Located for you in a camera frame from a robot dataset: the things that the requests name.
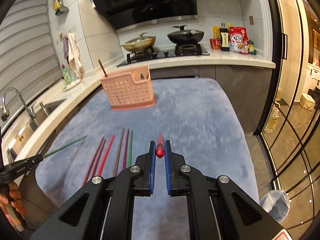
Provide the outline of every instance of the human hand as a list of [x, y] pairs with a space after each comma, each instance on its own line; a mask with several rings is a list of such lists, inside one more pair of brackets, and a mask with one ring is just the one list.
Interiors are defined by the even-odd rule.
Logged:
[[[10, 197], [12, 197], [14, 199], [14, 201], [11, 201], [10, 204], [13, 208], [15, 208], [17, 210], [17, 212], [19, 212], [21, 215], [25, 216], [26, 210], [25, 210], [23, 202], [21, 200], [22, 196], [19, 191], [19, 187], [15, 182], [13, 182], [11, 185], [12, 186], [10, 186], [11, 190], [9, 192], [9, 195], [10, 195]], [[5, 216], [7, 217], [7, 219], [9, 220], [9, 222], [14, 226], [13, 220], [12, 220], [11, 216], [9, 215], [7, 208], [5, 207], [5, 205], [8, 205], [8, 204], [9, 204], [8, 198], [5, 195], [0, 193], [1, 209], [2, 209], [3, 213], [5, 214]]]

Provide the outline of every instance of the blue fluffy rug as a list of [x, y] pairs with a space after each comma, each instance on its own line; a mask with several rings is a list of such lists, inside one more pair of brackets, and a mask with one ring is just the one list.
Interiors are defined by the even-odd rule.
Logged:
[[[161, 131], [172, 151], [204, 175], [229, 176], [259, 202], [257, 183], [244, 132], [228, 97], [212, 79], [168, 79], [152, 82], [154, 107], [113, 112], [102, 90], [97, 93], [57, 136], [49, 151], [77, 138], [79, 142], [46, 158], [36, 170], [43, 192], [61, 206], [82, 185], [95, 150], [105, 136], [107, 144], [116, 135], [102, 176], [112, 176], [122, 127], [133, 130], [132, 164], [149, 150]], [[124, 142], [119, 163], [122, 167]], [[185, 197], [169, 197], [166, 190], [164, 158], [156, 160], [154, 194], [136, 197], [133, 240], [188, 239]]]

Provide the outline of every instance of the hanging towel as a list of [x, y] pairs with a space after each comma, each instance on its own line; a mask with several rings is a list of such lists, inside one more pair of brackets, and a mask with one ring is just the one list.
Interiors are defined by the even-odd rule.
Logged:
[[81, 78], [80, 68], [82, 64], [79, 60], [80, 58], [80, 50], [78, 47], [78, 43], [76, 41], [76, 36], [73, 33], [68, 34], [69, 39], [69, 66], [72, 71], [76, 74], [77, 78]]
[[69, 39], [66, 36], [63, 38], [63, 56], [69, 64]]

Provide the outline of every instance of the gas stove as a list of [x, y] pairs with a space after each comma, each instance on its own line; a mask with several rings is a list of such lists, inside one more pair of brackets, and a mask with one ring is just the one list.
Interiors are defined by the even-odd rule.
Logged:
[[201, 48], [200, 44], [176, 45], [175, 49], [162, 50], [158, 52], [155, 52], [154, 48], [151, 47], [149, 49], [128, 53], [127, 60], [119, 64], [117, 67], [153, 59], [199, 55], [210, 55], [210, 53]]

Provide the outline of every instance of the black door handle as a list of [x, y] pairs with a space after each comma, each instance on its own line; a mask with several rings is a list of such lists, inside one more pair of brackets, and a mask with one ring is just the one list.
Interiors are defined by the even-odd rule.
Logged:
[[288, 57], [288, 35], [282, 33], [282, 59], [287, 60]]

